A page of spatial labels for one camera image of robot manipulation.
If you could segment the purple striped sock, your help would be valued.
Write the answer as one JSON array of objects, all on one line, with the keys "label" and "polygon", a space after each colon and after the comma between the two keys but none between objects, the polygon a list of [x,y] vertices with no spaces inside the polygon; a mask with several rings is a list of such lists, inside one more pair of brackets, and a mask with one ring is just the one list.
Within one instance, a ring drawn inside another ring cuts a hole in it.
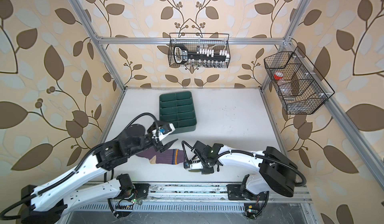
[{"label": "purple striped sock", "polygon": [[161,153],[151,148],[137,154],[137,156],[148,159],[151,164],[177,165],[186,161],[185,152],[179,149],[168,149]]}]

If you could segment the green plastic divided tray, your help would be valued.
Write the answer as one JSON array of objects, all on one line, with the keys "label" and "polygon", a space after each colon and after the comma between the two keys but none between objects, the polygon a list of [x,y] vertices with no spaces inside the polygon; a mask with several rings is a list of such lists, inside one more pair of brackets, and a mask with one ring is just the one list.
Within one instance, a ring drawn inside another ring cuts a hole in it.
[{"label": "green plastic divided tray", "polygon": [[196,130],[197,117],[190,91],[166,93],[159,96],[159,119],[172,123],[172,134],[193,132]]}]

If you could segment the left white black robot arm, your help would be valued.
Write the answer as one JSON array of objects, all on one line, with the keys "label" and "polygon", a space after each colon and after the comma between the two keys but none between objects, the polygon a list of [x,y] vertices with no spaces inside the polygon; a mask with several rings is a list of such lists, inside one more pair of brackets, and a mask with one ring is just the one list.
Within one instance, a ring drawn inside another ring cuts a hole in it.
[{"label": "left white black robot arm", "polygon": [[91,148],[74,168],[44,185],[25,186],[21,200],[5,208],[1,220],[54,224],[61,216],[83,205],[122,197],[134,188],[128,174],[92,188],[79,190],[79,187],[148,149],[166,151],[174,142],[164,145],[162,140],[175,130],[172,123],[159,121],[151,113],[138,115],[114,139]]}]

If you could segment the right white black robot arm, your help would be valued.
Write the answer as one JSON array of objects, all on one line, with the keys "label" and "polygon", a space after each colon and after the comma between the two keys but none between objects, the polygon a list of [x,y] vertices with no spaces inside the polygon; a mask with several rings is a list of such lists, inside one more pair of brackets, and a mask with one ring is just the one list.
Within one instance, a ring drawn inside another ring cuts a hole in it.
[{"label": "right white black robot arm", "polygon": [[245,208],[244,215],[250,220],[257,219],[265,209],[270,191],[291,198],[295,187],[303,187],[306,177],[289,158],[276,148],[267,147],[265,151],[245,151],[230,148],[223,144],[212,147],[197,141],[191,146],[182,141],[182,148],[189,148],[194,156],[185,158],[184,168],[203,175],[218,172],[220,167],[234,166],[251,171],[244,176],[235,196],[240,199],[256,201],[256,205]]}]

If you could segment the black socket set holder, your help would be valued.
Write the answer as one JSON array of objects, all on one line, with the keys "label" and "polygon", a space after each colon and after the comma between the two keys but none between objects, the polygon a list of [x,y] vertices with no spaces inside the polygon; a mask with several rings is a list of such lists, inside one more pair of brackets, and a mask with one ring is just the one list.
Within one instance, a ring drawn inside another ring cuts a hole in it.
[{"label": "black socket set holder", "polygon": [[184,44],[170,47],[168,57],[171,64],[181,65],[228,65],[231,60],[230,52],[226,49],[216,51],[200,46],[188,48]]}]

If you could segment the red capped clear container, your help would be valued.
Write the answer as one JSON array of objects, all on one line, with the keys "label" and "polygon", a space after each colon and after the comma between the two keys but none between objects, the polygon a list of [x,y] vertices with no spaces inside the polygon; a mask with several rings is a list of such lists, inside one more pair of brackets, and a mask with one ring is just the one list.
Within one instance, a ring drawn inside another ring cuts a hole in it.
[{"label": "red capped clear container", "polygon": [[284,73],[282,72],[275,72],[274,73],[274,80],[279,84],[284,84],[286,81],[284,79]]}]

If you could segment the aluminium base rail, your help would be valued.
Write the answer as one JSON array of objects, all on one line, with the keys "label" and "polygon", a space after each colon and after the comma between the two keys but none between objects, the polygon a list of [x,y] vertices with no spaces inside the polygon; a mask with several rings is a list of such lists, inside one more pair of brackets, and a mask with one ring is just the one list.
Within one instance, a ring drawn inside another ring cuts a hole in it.
[{"label": "aluminium base rail", "polygon": [[265,192],[245,197],[240,183],[136,183],[134,191],[126,194],[114,193],[110,184],[90,186],[75,191],[65,203],[79,208],[88,204],[97,204],[111,199],[112,203],[128,205],[132,202],[161,203],[203,203],[203,202],[262,202],[267,199]]}]

